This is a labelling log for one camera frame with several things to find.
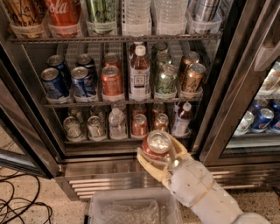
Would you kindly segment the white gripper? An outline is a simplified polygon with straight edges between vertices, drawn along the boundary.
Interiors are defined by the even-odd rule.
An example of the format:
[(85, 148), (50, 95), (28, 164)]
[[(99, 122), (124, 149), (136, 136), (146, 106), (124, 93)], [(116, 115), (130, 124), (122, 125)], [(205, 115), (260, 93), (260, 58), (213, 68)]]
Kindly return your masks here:
[(172, 170), (172, 175), (168, 172), (167, 164), (150, 159), (140, 148), (137, 149), (136, 158), (154, 179), (170, 187), (171, 194), (177, 200), (187, 207), (193, 207), (210, 191), (214, 178), (201, 162), (188, 157), (188, 151), (180, 141), (172, 135), (169, 138), (171, 160), (181, 159)]

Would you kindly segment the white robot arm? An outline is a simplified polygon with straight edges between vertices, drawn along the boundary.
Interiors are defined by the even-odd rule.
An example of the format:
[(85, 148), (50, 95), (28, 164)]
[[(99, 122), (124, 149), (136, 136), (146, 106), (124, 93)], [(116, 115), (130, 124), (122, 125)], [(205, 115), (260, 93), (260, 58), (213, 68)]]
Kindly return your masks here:
[(270, 224), (258, 213), (243, 212), (211, 172), (165, 131), (154, 130), (144, 137), (137, 160), (202, 224)]

